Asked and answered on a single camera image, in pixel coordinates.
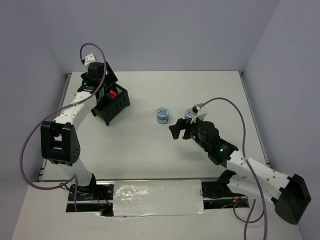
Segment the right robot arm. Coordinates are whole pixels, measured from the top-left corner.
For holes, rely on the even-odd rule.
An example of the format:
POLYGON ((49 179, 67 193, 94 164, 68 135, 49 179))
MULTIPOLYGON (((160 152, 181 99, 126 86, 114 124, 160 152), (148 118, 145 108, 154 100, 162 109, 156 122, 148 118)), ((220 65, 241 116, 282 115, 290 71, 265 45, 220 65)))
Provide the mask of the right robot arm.
POLYGON ((231 174, 231 179, 225 178, 217 184, 221 195, 230 195, 235 185, 248 192, 257 190, 265 200, 273 203, 275 213, 282 220, 292 225, 299 223, 312 200, 303 177, 298 174, 289 176, 252 158, 245 158, 235 145, 220 137, 219 130, 210 121, 192 122, 180 118, 168 128, 175 140, 184 131, 184 140, 195 141, 215 165, 224 167, 231 174))

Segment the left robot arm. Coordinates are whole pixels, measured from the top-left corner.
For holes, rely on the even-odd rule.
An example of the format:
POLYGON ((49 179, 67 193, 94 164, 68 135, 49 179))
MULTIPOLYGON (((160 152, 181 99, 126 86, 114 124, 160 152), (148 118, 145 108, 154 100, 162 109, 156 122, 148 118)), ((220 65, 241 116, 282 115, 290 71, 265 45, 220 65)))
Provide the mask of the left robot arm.
POLYGON ((91 200, 97 196, 96 178, 80 159, 81 146, 77 130, 86 116, 102 101, 106 89, 115 83, 113 70, 107 62, 86 63, 82 83, 70 107, 65 106, 53 121, 40 126, 41 154, 59 166, 70 177, 74 192, 91 200))

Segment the black slotted organizer box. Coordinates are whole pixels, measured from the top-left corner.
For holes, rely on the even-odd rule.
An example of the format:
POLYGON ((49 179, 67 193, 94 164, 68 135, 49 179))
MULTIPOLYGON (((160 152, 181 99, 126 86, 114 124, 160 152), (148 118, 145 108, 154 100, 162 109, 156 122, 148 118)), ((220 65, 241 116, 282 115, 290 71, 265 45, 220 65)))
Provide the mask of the black slotted organizer box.
POLYGON ((125 108, 130 105, 130 99, 128 91, 117 83, 110 85, 104 90, 104 95, 96 106, 91 110, 94 117, 100 117, 103 119, 107 126, 110 122, 125 108), (110 90, 117 93, 115 99, 107 96, 106 93, 110 93, 110 90))

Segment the silver tape panel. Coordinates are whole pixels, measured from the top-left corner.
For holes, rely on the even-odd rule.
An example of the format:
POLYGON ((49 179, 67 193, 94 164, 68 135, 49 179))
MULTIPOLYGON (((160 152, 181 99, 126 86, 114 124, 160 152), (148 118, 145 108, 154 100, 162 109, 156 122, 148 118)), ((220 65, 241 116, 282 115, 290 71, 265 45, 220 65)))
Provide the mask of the silver tape panel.
POLYGON ((203 214, 201 181, 117 181, 113 214, 117 217, 187 216, 203 214))

